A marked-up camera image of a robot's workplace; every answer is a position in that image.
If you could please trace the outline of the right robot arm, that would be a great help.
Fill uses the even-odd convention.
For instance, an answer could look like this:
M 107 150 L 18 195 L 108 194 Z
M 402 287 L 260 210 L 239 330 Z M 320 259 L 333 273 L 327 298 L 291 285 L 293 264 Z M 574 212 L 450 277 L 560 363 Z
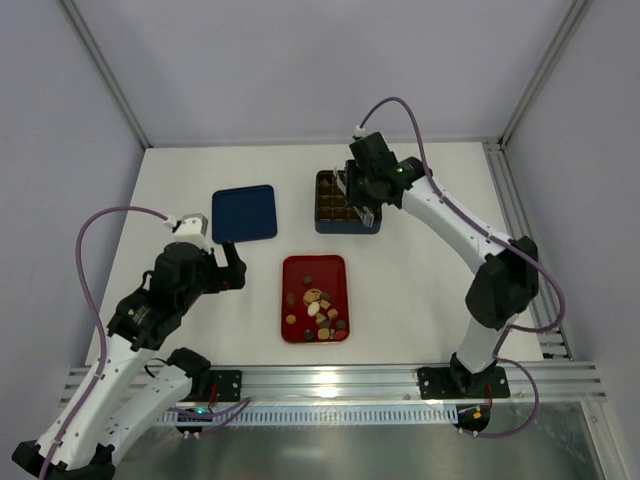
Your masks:
M 449 197 L 424 161 L 398 160 L 381 133 L 357 128 L 349 149 L 342 190 L 363 222 L 372 222 L 376 208 L 393 205 L 434 231 L 473 274 L 465 296 L 471 319 L 444 378 L 460 396 L 484 393 L 508 326 L 539 292 L 535 242 L 486 225 Z

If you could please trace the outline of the metal tongs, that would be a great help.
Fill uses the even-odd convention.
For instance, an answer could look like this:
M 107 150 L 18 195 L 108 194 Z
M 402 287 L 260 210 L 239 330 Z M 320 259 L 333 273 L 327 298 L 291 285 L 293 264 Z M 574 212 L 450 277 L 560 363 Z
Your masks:
M 339 170 L 337 167 L 333 168 L 333 180 L 334 184 L 341 191 L 344 196 L 347 196 L 347 176 L 345 170 Z M 348 200 L 345 200 L 347 206 L 351 208 L 360 219 L 361 223 L 367 227 L 371 228 L 374 224 L 375 215 L 367 206 L 354 206 L 349 203 Z

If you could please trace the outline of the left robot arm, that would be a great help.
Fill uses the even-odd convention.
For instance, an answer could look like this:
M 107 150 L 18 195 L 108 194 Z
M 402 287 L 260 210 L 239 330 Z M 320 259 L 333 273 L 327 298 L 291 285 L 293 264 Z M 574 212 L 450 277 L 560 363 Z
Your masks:
M 110 479 L 128 450 L 182 400 L 208 397 L 212 365 L 182 347 L 128 402 L 122 396 L 190 307 L 203 295 L 240 290 L 246 264 L 232 243 L 226 265 L 210 250 L 186 242 L 167 245 L 148 285 L 122 299 L 107 325 L 106 343 L 61 416 L 36 440 L 20 443 L 12 460 L 39 479 Z

